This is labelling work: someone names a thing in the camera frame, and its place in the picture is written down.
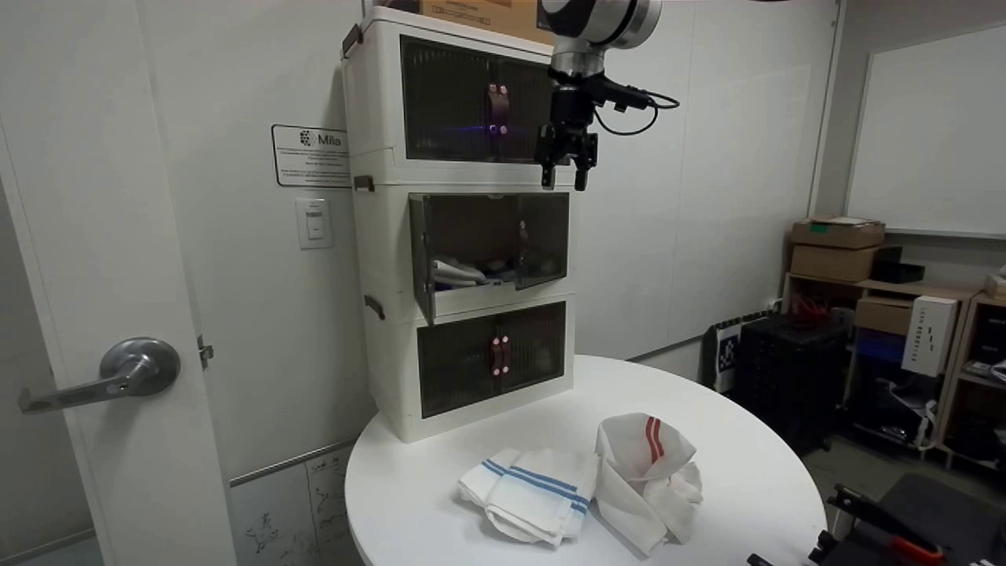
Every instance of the door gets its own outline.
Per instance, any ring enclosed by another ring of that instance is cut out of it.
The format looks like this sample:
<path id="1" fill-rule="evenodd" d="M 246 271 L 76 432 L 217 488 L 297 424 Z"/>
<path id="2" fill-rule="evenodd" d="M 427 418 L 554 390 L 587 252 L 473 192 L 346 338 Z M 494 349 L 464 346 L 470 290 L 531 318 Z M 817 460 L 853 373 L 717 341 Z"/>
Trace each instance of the door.
<path id="1" fill-rule="evenodd" d="M 103 561 L 236 561 L 134 0 L 3 2 L 0 183 L 53 386 L 129 337 L 179 352 L 155 397 L 62 407 Z"/>

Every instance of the round white table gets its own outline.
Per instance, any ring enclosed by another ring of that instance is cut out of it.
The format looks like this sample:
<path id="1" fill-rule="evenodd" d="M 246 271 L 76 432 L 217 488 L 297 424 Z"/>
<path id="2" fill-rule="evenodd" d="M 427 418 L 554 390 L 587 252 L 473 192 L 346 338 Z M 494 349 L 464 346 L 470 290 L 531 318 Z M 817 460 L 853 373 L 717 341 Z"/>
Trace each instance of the round white table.
<path id="1" fill-rule="evenodd" d="M 575 540 L 551 551 L 500 537 L 455 502 L 455 480 L 495 448 L 595 448 L 598 424 L 622 412 L 651 412 L 699 446 L 705 502 L 688 545 L 642 560 L 591 516 Z M 346 511 L 374 566 L 742 566 L 749 553 L 797 566 L 823 528 L 809 469 L 752 412 L 686 378 L 585 354 L 572 390 L 427 440 L 401 444 L 374 418 L 348 456 Z"/>

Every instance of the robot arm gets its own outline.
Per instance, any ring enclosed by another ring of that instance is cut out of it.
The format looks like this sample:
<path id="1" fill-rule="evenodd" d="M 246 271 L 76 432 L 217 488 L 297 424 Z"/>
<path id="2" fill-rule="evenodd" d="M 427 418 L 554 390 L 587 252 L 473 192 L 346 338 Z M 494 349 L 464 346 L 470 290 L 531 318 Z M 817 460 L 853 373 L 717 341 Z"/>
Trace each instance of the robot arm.
<path id="1" fill-rule="evenodd" d="M 587 185 L 587 169 L 598 162 L 598 134 L 587 131 L 595 110 L 614 102 L 619 113 L 673 110 L 673 97 L 616 86 L 602 74 L 609 48 L 633 50 L 648 40 L 659 23 L 663 0 L 541 0 L 557 50 L 551 64 L 554 100 L 551 123 L 538 134 L 534 160 L 541 185 L 554 185 L 559 160 L 575 162 L 575 188 Z"/>

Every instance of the white cabinet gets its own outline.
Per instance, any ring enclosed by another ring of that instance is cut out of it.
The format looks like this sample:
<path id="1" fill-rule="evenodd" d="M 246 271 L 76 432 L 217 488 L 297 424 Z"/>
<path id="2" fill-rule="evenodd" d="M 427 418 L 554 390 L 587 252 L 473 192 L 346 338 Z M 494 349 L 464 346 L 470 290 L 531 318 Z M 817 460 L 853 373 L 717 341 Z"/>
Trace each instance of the white cabinet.
<path id="1" fill-rule="evenodd" d="M 405 440 L 572 380 L 575 195 L 534 162 L 547 57 L 486 36 L 374 20 L 341 64 L 371 397 Z"/>

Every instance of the whiteboard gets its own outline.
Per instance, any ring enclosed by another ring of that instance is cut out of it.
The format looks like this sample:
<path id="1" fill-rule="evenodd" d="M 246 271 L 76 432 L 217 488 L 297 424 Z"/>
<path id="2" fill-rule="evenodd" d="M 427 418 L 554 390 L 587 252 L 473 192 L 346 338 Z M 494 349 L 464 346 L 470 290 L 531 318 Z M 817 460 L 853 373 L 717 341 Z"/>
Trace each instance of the whiteboard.
<path id="1" fill-rule="evenodd" d="M 848 214 L 1006 234 L 1006 27 L 871 57 Z"/>
<path id="2" fill-rule="evenodd" d="M 833 20 L 833 0 L 671 0 L 651 44 L 608 57 L 683 110 L 601 139 L 602 188 L 577 203 L 580 352 L 629 357 L 767 307 L 809 207 Z"/>

